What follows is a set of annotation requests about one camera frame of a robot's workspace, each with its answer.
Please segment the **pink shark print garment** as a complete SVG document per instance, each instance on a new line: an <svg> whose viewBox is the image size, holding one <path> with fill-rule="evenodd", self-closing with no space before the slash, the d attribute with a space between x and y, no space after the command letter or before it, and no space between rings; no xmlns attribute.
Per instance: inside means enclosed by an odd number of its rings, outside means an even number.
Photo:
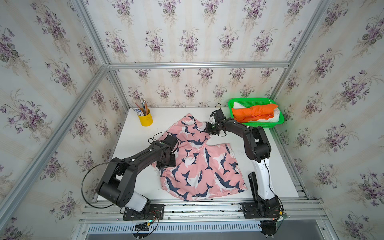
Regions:
<svg viewBox="0 0 384 240"><path fill-rule="evenodd" d="M182 201L226 197L247 191L230 144L207 144L206 123L187 114L173 124L161 139L178 140L176 165L160 171L161 188Z"/></svg>

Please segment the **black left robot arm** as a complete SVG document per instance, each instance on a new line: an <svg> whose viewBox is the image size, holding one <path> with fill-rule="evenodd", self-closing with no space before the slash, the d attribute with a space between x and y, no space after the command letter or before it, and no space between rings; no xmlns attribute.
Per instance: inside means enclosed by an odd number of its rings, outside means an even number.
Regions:
<svg viewBox="0 0 384 240"><path fill-rule="evenodd" d="M96 188L97 194L118 207L148 213L151 201L135 192L137 176L153 163L159 170L174 167L178 146L178 139L168 133L131 157L113 158Z"/></svg>

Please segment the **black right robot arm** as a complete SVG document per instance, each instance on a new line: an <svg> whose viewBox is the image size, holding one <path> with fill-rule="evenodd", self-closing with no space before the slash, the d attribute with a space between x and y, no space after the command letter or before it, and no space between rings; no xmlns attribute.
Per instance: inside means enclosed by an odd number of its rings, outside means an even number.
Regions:
<svg viewBox="0 0 384 240"><path fill-rule="evenodd" d="M269 158L272 147L262 127L250 127L238 123L234 119L224 119L215 123L207 123L205 132L219 135L230 132L244 141L246 156L253 161L255 170L249 174L251 189L258 209L270 211L280 207L280 202L273 190Z"/></svg>

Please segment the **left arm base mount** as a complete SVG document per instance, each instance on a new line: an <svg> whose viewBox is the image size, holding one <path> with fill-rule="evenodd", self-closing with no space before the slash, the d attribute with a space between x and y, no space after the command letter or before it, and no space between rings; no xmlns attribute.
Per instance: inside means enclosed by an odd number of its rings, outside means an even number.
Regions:
<svg viewBox="0 0 384 240"><path fill-rule="evenodd" d="M164 218L165 205L164 204L153 204L149 199L140 211L133 208L125 207L123 213L124 221L156 221L163 220Z"/></svg>

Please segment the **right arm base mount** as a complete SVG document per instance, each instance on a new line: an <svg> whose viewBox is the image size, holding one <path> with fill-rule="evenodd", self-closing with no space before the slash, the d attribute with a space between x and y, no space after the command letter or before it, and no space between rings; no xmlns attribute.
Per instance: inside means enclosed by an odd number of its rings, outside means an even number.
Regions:
<svg viewBox="0 0 384 240"><path fill-rule="evenodd" d="M283 205L276 194L271 199L263 200L258 195L258 184L255 172L248 175L251 191L254 198L252 203L240 203L240 208L245 219L273 219L276 220L283 215Z"/></svg>

